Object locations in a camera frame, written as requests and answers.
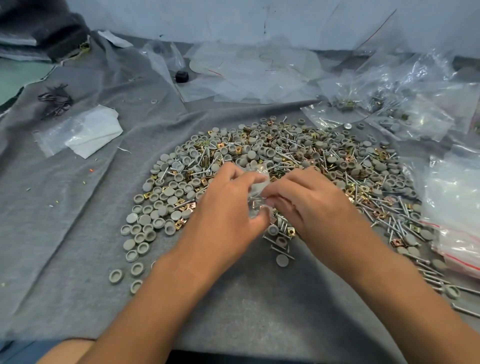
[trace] bare leg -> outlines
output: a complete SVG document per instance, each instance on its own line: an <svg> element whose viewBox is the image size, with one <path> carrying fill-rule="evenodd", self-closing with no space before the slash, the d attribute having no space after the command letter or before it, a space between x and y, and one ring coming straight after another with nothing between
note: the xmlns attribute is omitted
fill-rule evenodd
<svg viewBox="0 0 480 364"><path fill-rule="evenodd" d="M93 344L92 340L66 340L42 356L37 364L75 364Z"/></svg>

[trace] wall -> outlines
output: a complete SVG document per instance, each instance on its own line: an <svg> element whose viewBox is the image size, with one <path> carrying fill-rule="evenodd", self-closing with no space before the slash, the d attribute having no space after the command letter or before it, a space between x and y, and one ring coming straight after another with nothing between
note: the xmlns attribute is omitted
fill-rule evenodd
<svg viewBox="0 0 480 364"><path fill-rule="evenodd" d="M92 29L182 42L354 49L396 9L410 50L434 47L480 58L478 0L67 0Z"/></svg>

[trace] hand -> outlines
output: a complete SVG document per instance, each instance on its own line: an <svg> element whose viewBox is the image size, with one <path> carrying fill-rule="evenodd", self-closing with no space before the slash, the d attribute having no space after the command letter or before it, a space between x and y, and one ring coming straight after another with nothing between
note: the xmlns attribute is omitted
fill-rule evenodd
<svg viewBox="0 0 480 364"><path fill-rule="evenodd" d="M369 248L384 246L345 193L309 167L295 169L262 191L299 232L312 253L343 276L364 263Z"/></svg>
<svg viewBox="0 0 480 364"><path fill-rule="evenodd" d="M268 208L249 218L248 192L265 176L244 172L228 162L217 172L191 215L175 247L181 262L196 274L217 279L270 223Z"/></svg>

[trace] person's left hand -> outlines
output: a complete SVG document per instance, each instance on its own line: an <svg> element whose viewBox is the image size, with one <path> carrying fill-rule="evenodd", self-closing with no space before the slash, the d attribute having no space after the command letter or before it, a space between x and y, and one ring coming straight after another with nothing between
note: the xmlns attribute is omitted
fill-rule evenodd
<svg viewBox="0 0 480 364"><path fill-rule="evenodd" d="M183 268L216 280L270 224L268 208L249 218L248 192L265 176L224 163L185 225L173 249Z"/></svg>

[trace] person's right hand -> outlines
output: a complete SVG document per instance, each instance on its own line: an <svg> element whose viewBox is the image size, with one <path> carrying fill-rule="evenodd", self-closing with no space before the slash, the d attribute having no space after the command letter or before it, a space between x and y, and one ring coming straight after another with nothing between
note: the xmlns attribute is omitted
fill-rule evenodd
<svg viewBox="0 0 480 364"><path fill-rule="evenodd" d="M345 193L315 168L295 169L262 192L322 263L345 278L386 246Z"/></svg>

